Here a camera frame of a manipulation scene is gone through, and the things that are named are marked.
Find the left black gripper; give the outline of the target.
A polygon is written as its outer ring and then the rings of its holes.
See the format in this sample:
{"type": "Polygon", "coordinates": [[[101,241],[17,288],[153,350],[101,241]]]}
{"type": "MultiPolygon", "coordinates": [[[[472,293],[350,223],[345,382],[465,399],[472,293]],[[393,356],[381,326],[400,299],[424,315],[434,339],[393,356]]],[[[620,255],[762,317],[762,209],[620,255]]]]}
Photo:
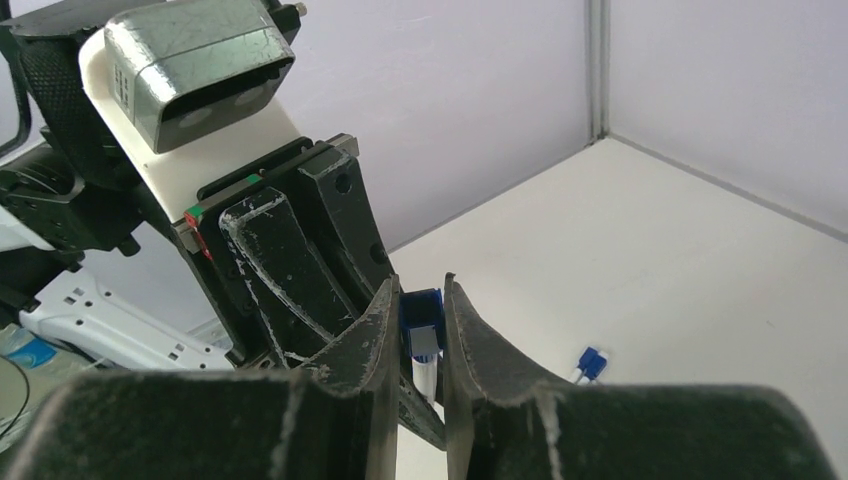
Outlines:
{"type": "Polygon", "coordinates": [[[394,270],[357,140],[301,137],[202,187],[173,226],[237,365],[304,362],[349,329],[394,270]]]}

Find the white marker pen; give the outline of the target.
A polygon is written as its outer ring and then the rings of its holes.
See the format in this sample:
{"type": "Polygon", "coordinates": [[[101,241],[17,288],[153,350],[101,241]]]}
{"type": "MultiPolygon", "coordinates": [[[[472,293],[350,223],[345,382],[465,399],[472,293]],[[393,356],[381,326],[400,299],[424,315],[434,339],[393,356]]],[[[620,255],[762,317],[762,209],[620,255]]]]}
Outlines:
{"type": "Polygon", "coordinates": [[[414,386],[429,404],[436,401],[438,361],[438,354],[413,357],[411,361],[414,386]]]}

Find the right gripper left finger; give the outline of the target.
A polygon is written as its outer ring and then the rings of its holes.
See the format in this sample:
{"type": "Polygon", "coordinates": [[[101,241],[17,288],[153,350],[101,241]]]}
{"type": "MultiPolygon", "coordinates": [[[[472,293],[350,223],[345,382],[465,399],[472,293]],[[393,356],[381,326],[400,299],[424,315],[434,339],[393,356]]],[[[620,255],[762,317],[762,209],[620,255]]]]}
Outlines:
{"type": "Polygon", "coordinates": [[[392,479],[399,417],[397,276],[291,383],[294,479],[392,479]]]}

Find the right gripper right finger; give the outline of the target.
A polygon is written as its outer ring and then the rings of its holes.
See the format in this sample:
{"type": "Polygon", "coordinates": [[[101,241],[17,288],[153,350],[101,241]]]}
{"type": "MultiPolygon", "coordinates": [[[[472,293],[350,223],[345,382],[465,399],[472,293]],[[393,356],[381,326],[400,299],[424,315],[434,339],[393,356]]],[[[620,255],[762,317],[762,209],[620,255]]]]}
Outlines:
{"type": "Polygon", "coordinates": [[[563,478],[557,407],[569,382],[484,321],[452,273],[443,296],[449,478],[563,478]]]}

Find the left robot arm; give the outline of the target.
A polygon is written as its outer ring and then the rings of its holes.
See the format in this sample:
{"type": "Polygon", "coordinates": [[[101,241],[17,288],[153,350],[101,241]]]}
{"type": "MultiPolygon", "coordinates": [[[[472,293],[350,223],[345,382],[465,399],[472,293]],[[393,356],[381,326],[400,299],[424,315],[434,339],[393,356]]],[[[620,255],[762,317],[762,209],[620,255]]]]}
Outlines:
{"type": "Polygon", "coordinates": [[[6,321],[129,369],[292,369],[346,331],[393,268],[354,137],[301,135],[275,101],[306,13],[281,1],[58,1],[1,53],[6,321]],[[115,300],[81,262],[152,226],[231,346],[115,300]]]}

